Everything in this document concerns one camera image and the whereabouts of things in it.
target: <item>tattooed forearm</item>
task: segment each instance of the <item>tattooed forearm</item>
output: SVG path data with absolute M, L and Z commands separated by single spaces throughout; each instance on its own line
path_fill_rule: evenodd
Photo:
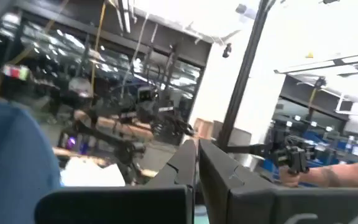
M 325 187 L 344 187 L 338 175 L 333 171 L 332 166 L 323 167 L 321 173 L 324 176 Z

